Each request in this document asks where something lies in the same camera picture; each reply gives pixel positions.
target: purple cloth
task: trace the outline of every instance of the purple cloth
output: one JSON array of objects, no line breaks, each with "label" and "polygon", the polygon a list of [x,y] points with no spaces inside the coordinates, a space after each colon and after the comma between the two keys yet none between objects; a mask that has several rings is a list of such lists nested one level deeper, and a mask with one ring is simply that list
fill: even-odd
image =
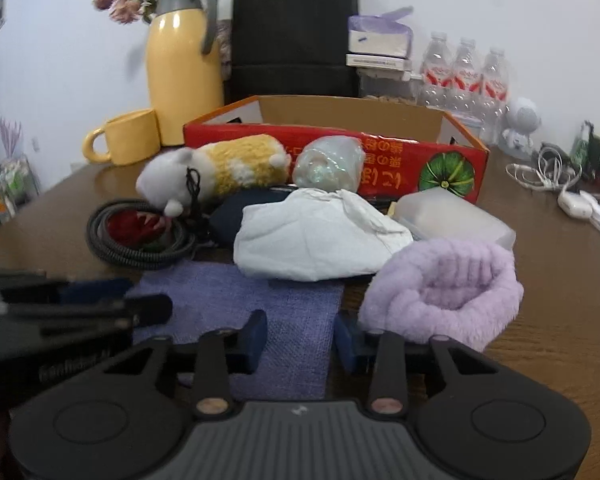
[{"label": "purple cloth", "polygon": [[359,320],[425,343],[443,334],[482,351],[516,317],[524,289],[513,253],[468,240],[414,242],[369,285]]},{"label": "purple cloth", "polygon": [[256,280],[232,265],[181,262],[145,273],[129,292],[164,293],[173,301],[169,322],[136,330],[134,340],[168,334],[190,343],[209,330],[240,328],[260,308],[267,313],[267,345],[255,374],[231,377],[232,394],[238,400],[320,399],[342,291],[335,282]]}]

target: red and white label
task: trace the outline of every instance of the red and white label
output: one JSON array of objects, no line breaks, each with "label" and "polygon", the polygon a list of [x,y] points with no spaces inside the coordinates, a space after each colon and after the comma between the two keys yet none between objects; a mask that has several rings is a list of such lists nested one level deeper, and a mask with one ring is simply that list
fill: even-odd
[{"label": "red and white label", "polygon": [[482,94],[492,99],[498,99],[499,101],[506,101],[507,99],[507,85],[498,79],[485,79],[482,87]]},{"label": "red and white label", "polygon": [[473,68],[461,68],[454,74],[454,87],[475,92],[480,89],[480,73]]},{"label": "red and white label", "polygon": [[444,65],[429,65],[424,71],[425,81],[437,86],[451,86],[451,69]]}]

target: water bottle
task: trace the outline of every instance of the water bottle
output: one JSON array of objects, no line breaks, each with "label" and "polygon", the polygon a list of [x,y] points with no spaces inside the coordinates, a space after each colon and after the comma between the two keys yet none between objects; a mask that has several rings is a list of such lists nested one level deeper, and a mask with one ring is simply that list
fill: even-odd
[{"label": "water bottle", "polygon": [[487,144],[494,144],[502,129],[502,117],[509,91],[509,74],[503,49],[492,46],[484,59],[480,90],[476,114],[483,121],[480,138]]},{"label": "water bottle", "polygon": [[452,72],[452,89],[449,92],[447,108],[452,112],[473,115],[480,91],[480,69],[476,61],[475,40],[460,39]]},{"label": "water bottle", "polygon": [[418,104],[445,108],[446,88],[451,84],[451,52],[444,32],[432,32],[422,61],[422,88]]}]

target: yellow and white plush toy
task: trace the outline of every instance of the yellow and white plush toy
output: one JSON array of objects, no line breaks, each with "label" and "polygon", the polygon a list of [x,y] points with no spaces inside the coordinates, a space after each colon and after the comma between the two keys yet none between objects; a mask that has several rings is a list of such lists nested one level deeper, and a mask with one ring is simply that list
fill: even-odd
[{"label": "yellow and white plush toy", "polygon": [[136,181],[136,191],[165,216],[179,216],[191,205],[187,170],[200,174],[198,200],[207,202],[243,187],[284,184],[291,156],[268,135],[242,137],[205,144],[197,150],[180,148],[149,162]]}]

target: crumpled white cloth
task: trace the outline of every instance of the crumpled white cloth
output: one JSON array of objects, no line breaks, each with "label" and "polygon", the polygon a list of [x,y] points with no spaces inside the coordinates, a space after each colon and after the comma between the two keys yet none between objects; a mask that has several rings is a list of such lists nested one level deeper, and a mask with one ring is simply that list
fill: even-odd
[{"label": "crumpled white cloth", "polygon": [[356,193],[298,189],[244,208],[234,262],[247,276],[316,282],[374,274],[411,242],[405,226]]}]

